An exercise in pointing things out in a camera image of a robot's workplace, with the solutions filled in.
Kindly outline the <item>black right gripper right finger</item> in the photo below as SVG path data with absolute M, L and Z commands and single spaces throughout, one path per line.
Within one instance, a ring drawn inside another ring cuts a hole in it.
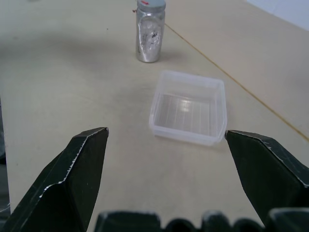
M 241 185 L 265 227 L 308 227 L 309 169 L 275 139 L 225 132 Z

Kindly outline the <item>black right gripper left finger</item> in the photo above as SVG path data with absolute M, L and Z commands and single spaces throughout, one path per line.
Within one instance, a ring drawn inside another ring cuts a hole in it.
M 75 135 L 41 171 L 3 232 L 85 232 L 97 200 L 107 127 Z

